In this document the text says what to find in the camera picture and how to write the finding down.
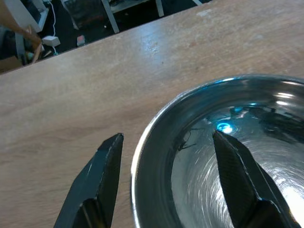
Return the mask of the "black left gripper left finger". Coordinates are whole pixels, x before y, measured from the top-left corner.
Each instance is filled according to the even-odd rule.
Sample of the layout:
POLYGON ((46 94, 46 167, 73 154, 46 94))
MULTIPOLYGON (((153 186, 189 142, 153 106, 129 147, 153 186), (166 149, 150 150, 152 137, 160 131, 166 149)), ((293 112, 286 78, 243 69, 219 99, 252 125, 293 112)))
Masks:
POLYGON ((124 135, 103 141, 74 179, 54 228, 111 228, 124 135))

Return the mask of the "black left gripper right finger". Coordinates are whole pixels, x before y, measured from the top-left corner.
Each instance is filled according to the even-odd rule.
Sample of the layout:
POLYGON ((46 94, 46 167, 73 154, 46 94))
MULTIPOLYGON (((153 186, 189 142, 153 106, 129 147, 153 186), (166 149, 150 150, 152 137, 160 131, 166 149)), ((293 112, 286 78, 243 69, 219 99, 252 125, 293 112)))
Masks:
POLYGON ((213 141, 234 228, 301 228, 274 180, 244 144, 218 130, 213 141))

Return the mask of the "stainless steel bowl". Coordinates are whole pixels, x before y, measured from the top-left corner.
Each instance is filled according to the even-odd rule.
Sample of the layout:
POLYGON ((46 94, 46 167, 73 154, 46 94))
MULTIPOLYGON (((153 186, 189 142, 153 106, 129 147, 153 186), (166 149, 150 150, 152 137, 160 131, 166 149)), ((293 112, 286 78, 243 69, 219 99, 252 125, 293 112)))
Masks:
POLYGON ((276 75, 208 82, 160 110, 131 166, 134 228, 233 228, 215 130, 250 150, 304 228, 304 79, 276 75))

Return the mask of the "brown cardboard box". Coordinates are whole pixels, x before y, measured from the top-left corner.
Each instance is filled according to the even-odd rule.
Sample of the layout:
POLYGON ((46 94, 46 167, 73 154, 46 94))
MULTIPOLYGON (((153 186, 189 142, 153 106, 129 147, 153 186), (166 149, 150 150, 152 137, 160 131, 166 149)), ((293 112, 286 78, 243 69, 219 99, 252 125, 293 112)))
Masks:
POLYGON ((23 65, 15 56, 0 60, 0 74, 20 67, 23 67, 23 65))

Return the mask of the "white power adapter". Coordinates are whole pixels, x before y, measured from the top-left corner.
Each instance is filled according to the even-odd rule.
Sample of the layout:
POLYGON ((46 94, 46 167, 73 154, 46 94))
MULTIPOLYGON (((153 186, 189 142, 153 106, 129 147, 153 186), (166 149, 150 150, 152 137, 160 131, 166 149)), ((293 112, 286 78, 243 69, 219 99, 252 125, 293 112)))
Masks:
POLYGON ((61 44, 59 38, 56 36, 45 36, 42 38, 42 43, 49 47, 57 47, 61 44))

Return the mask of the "grey metal table leg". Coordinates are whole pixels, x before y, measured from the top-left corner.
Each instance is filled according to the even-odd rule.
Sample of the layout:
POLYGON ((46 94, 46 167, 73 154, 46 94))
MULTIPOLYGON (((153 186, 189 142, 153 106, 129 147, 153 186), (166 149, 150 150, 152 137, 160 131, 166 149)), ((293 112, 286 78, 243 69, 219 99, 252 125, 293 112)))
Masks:
POLYGON ((163 17, 164 11, 163 11, 163 6, 162 6, 162 0, 155 0, 155 3, 156 3, 159 17, 163 17))
POLYGON ((113 28, 114 33, 115 34, 119 33, 120 31, 119 31, 119 28, 117 26, 117 23, 116 23, 116 20, 114 18, 114 15, 113 15, 113 13, 111 11, 111 7, 110 7, 110 4, 109 4, 109 1, 108 0, 101 0, 101 2, 103 4, 103 6, 104 6, 104 9, 105 9, 106 14, 107 14, 107 16, 109 18, 109 21, 110 21, 110 24, 111 24, 111 26, 113 28))

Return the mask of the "white cabinet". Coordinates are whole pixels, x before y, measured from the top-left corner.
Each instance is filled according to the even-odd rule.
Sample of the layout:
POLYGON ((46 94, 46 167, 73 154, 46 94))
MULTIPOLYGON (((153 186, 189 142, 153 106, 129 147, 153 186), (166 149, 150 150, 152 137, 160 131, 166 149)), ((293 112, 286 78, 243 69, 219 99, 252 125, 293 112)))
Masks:
POLYGON ((6 11, 18 26, 25 29, 31 26, 36 33, 43 30, 49 8, 43 0, 3 0, 6 11))

